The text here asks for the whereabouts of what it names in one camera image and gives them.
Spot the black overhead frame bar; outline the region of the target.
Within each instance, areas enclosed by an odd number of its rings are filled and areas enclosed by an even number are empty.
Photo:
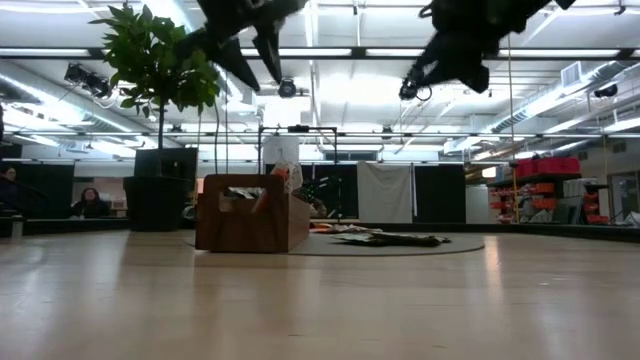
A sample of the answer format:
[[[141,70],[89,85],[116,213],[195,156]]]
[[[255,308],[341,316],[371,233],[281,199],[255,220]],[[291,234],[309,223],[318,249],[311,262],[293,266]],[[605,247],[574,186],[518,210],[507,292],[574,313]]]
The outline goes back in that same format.
[[[416,47],[285,47],[279,50],[286,60],[410,60],[422,52]],[[0,47],[0,58],[21,60],[102,60],[102,48]],[[640,61],[640,48],[514,48],[500,49],[485,60],[502,61]]]

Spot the black partition panel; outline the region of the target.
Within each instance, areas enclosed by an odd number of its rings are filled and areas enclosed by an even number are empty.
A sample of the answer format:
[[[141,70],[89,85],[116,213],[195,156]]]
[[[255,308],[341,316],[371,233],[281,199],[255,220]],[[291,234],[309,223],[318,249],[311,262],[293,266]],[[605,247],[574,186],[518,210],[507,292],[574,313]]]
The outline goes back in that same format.
[[[415,168],[417,223],[466,223],[466,184],[462,165]]]

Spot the white cloth panel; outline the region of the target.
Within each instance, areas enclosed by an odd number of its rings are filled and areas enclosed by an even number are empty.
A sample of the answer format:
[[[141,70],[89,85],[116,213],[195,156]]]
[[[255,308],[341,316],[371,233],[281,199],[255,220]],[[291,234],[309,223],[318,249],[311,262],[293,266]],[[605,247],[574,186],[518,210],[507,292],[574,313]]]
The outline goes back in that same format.
[[[357,163],[358,217],[363,223],[411,223],[409,166]]]

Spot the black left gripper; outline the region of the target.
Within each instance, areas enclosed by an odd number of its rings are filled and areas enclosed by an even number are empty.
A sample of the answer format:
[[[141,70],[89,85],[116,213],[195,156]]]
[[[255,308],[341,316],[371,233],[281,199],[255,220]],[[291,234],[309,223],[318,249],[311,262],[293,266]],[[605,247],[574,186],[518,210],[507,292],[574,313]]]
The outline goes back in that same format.
[[[206,59],[218,64],[254,91],[260,86],[242,55],[239,41],[231,38],[254,27],[252,42],[272,78],[282,81],[279,33],[284,20],[302,10],[308,0],[197,0],[205,18],[205,29],[198,29],[177,42],[177,57],[190,58],[201,50]]]

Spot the shelf with red bins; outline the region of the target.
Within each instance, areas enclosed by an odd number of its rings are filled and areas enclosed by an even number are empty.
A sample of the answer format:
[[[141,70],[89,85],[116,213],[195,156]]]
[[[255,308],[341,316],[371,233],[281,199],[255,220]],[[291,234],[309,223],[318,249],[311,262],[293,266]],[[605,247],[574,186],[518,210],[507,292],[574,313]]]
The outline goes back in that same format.
[[[605,225],[601,194],[607,189],[581,174],[577,158],[534,155],[496,170],[489,206],[500,224]]]

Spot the wide black partition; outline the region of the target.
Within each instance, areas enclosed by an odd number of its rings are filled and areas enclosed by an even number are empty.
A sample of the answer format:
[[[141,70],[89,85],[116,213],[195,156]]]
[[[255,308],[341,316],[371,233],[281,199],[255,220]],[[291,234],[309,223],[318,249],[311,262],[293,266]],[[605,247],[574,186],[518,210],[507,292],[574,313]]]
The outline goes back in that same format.
[[[21,215],[28,219],[66,219],[70,215],[75,167],[69,164],[5,162],[16,169],[18,204],[22,212],[2,212],[0,216]]]

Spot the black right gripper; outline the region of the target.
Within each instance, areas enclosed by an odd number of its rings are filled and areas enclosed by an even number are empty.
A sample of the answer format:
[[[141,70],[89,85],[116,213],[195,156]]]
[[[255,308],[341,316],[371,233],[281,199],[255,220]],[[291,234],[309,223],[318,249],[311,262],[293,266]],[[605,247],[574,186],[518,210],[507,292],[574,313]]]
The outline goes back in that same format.
[[[407,73],[409,85],[436,85],[450,79],[449,70],[463,70],[459,81],[476,93],[489,87],[484,58],[499,51],[511,32],[521,33],[527,21],[550,0],[432,0],[430,17],[436,30]]]

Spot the green potted plant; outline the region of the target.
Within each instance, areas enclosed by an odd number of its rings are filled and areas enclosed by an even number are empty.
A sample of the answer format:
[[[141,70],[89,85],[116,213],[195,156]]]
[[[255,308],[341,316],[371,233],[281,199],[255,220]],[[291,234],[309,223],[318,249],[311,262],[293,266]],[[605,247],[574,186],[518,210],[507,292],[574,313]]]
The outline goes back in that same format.
[[[129,88],[121,90],[120,106],[144,117],[154,115],[159,126],[152,168],[124,179],[130,229],[175,231],[193,186],[189,179],[163,173],[166,110],[173,105],[180,112],[193,108],[201,113],[214,106],[220,92],[219,74],[203,51],[179,52],[189,34],[172,19],[154,15],[148,6],[140,11],[128,5],[111,6],[109,12],[108,18],[91,22],[108,27],[102,41],[104,62],[115,70],[109,83],[129,83]]]

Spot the round grey mat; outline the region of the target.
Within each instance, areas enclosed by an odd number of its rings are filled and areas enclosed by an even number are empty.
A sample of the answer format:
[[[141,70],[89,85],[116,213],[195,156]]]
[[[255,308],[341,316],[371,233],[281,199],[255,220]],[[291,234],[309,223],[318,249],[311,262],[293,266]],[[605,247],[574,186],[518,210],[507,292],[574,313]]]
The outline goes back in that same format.
[[[325,256],[325,257],[389,257],[389,256],[426,256],[449,253],[464,253],[482,250],[485,243],[482,238],[448,237],[451,243],[438,247],[382,246],[369,247],[352,245],[333,239],[332,235],[310,234],[285,255]]]

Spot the black ceiling spotlight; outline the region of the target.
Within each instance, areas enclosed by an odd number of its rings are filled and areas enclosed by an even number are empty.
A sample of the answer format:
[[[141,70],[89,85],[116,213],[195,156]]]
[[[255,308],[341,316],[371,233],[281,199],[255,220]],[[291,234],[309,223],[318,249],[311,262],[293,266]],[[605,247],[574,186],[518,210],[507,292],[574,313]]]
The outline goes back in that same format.
[[[91,72],[79,63],[70,63],[67,66],[64,80],[73,86],[80,87],[90,93],[94,98],[106,99],[112,95],[109,79]]]

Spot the green yellow tea bag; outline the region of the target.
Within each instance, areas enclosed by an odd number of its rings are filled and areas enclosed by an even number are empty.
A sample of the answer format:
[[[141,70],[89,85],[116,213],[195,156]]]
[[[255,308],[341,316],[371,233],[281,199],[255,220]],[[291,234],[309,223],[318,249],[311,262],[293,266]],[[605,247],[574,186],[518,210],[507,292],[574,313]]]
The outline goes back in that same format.
[[[387,233],[341,233],[332,235],[333,239],[359,246],[382,247],[397,244],[402,240],[400,236]]]
[[[443,236],[389,232],[371,233],[370,239],[372,242],[390,246],[438,247],[451,243],[448,237]]]

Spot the white square panel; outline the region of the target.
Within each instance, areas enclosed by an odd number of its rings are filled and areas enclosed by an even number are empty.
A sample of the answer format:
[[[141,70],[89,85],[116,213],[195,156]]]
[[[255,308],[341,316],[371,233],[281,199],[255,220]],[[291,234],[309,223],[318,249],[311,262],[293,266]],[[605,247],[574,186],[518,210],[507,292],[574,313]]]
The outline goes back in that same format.
[[[265,164],[298,163],[300,139],[292,136],[269,136],[263,142],[262,157]]]

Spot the black metal stand frame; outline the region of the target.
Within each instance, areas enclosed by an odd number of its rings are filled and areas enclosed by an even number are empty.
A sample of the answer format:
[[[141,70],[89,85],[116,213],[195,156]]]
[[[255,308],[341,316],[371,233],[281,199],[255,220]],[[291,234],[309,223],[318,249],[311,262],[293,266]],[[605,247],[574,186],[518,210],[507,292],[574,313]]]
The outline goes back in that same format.
[[[271,170],[275,164],[265,164],[263,162],[262,150],[263,150],[263,142],[269,136],[292,136],[298,137],[300,134],[309,134],[309,133],[317,133],[322,134],[323,131],[331,131],[334,135],[334,139],[337,139],[337,128],[336,127],[312,127],[307,125],[291,125],[285,128],[282,127],[264,127],[261,126],[258,131],[258,172],[261,173],[264,169],[265,165],[271,165]],[[311,209],[311,216],[315,218],[324,218],[326,215],[329,215],[329,211],[322,200],[320,200],[316,192],[319,188],[324,186],[327,182],[327,179],[324,180],[307,180],[303,181],[303,186],[291,194],[286,193],[285,190],[282,190],[282,193],[289,195],[296,195],[302,200],[305,200]]]

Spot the person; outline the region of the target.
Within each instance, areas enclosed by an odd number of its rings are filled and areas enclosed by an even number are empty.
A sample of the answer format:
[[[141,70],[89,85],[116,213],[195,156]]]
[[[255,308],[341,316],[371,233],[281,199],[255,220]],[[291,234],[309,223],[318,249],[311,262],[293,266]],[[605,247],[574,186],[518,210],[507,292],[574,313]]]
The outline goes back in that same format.
[[[0,213],[2,212],[22,212],[18,204],[18,187],[15,183],[16,169],[9,166],[0,171]]]
[[[109,205],[100,198],[98,191],[94,188],[84,189],[80,200],[70,210],[70,217],[76,218],[103,218],[109,215]]]

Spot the brown wooden tea box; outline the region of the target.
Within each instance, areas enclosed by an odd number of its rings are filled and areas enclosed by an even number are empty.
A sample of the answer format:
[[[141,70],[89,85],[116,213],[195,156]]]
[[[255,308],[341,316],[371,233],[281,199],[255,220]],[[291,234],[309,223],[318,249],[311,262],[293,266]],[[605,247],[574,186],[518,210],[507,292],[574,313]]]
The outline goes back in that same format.
[[[230,198],[229,188],[259,188],[259,199]],[[277,175],[204,178],[196,206],[195,248],[216,253],[287,253],[309,236],[310,205]]]

